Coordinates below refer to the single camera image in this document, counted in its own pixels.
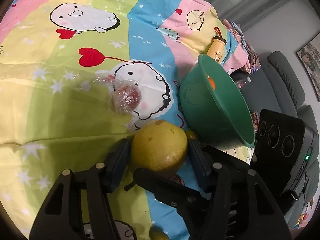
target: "cartoon bedsheet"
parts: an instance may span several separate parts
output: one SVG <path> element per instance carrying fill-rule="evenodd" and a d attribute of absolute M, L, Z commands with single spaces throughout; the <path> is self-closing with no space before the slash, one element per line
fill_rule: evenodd
<path fill-rule="evenodd" d="M 215 27 L 228 41 L 222 64 L 231 73 L 247 55 L 202 0 L 14 0 L 0 23 L 0 201 L 26 237 L 63 169 L 91 167 L 154 118 L 188 128 L 179 82 Z M 108 109 L 108 89 L 86 78 L 99 73 L 144 88 L 133 117 Z M 198 189 L 188 161 L 177 181 Z M 139 187 L 124 192 L 129 182 L 126 172 L 110 195 L 119 231 L 131 230 L 123 239 L 148 239 L 152 224 L 188 239 L 173 208 Z"/>

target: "pink stripe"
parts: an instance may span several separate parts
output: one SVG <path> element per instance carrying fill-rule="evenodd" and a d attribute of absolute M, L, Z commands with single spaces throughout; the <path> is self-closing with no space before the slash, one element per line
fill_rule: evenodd
<path fill-rule="evenodd" d="M 191 55 L 190 50 L 182 43 L 175 41 L 167 35 L 164 38 L 167 46 L 171 49 L 174 61 L 178 67 L 178 76 L 182 80 L 196 63 L 196 58 Z"/>
<path fill-rule="evenodd" d="M 238 44 L 236 51 L 231 57 L 223 64 L 223 69 L 230 75 L 233 71 L 243 67 L 248 60 L 248 55 Z"/>
<path fill-rule="evenodd" d="M 190 11 L 203 11 L 206 12 L 212 8 L 211 4 L 203 0 L 181 0 L 179 8 L 182 13 L 179 15 L 174 12 L 169 18 L 167 18 L 161 25 L 161 28 L 168 28 L 174 30 L 181 37 L 191 35 L 194 31 L 188 27 L 187 14 Z"/>
<path fill-rule="evenodd" d="M 0 23 L 0 43 L 15 27 L 18 21 L 22 22 L 30 12 L 48 1 L 49 0 L 18 0 L 16 6 L 7 11 Z"/>

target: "metal bolt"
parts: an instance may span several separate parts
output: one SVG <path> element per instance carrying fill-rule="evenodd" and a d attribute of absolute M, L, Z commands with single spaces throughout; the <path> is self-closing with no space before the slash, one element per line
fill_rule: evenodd
<path fill-rule="evenodd" d="M 69 169 L 65 169 L 65 170 L 63 170 L 62 175 L 63 176 L 68 176 L 70 174 L 70 172 L 71 171 Z"/>
<path fill-rule="evenodd" d="M 249 169 L 248 170 L 248 174 L 251 175 L 251 176 L 254 176 L 254 175 L 257 174 L 257 172 L 255 170 Z"/>
<path fill-rule="evenodd" d="M 97 163 L 96 168 L 97 169 L 102 169 L 104 167 L 104 163 Z"/>
<path fill-rule="evenodd" d="M 190 202 L 190 203 L 193 203 L 193 202 L 195 202 L 197 199 L 196 199 L 196 197 L 194 197 L 194 196 L 190 196 L 190 197 L 188 197 L 188 201 Z"/>
<path fill-rule="evenodd" d="M 213 167 L 214 167 L 215 169 L 221 169 L 221 168 L 222 168 L 222 164 L 221 164 L 221 163 L 214 163 L 214 164 L 213 164 Z"/>

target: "green plastic bowl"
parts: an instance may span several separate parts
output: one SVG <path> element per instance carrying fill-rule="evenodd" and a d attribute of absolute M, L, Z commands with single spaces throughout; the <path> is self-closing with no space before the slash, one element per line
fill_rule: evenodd
<path fill-rule="evenodd" d="M 244 98 L 227 72 L 201 54 L 180 85 L 183 114 L 198 138 L 217 149 L 252 147 L 255 133 Z"/>

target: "red heart balloon print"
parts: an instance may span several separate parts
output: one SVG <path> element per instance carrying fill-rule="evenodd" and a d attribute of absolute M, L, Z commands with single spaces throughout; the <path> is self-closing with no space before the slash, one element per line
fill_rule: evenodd
<path fill-rule="evenodd" d="M 57 33 L 60 33 L 59 38 L 60 39 L 64 39 L 64 40 L 68 40 L 71 39 L 73 37 L 73 35 L 75 35 L 75 31 L 71 31 L 71 30 L 66 30 L 66 29 L 58 29 L 56 30 Z"/>
<path fill-rule="evenodd" d="M 176 9 L 176 13 L 181 15 L 182 14 L 182 10 L 181 9 Z"/>
<path fill-rule="evenodd" d="M 94 67 L 100 65 L 106 58 L 100 51 L 93 48 L 79 49 L 79 54 L 82 55 L 79 59 L 79 64 L 82 67 Z"/>

